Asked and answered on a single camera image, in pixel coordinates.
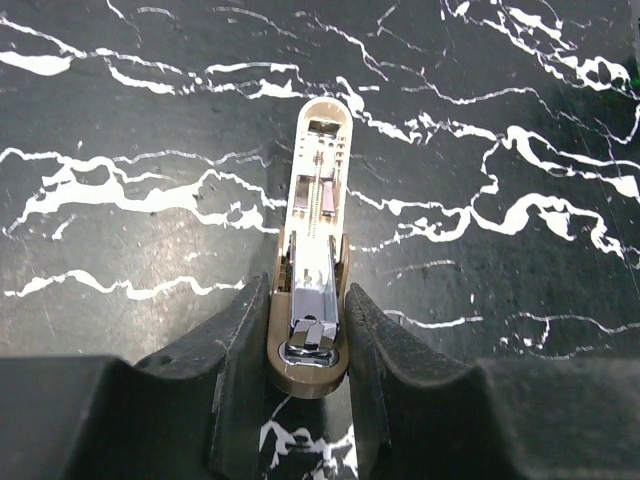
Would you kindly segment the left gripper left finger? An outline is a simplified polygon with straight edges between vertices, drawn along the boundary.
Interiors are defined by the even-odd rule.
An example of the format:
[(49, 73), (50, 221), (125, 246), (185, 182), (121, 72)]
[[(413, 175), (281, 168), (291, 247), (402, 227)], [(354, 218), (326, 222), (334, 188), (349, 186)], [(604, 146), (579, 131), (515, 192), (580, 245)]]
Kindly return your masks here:
[(5, 479), (255, 479), (269, 280), (131, 364), (114, 356), (1, 361)]

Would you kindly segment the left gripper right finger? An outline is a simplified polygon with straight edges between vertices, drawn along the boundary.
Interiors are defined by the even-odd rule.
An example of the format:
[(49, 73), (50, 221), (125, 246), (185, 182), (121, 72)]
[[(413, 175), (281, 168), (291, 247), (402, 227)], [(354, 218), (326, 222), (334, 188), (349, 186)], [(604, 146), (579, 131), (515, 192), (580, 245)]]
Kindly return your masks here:
[(346, 296), (349, 383), (363, 479), (635, 479), (635, 359), (464, 364)]

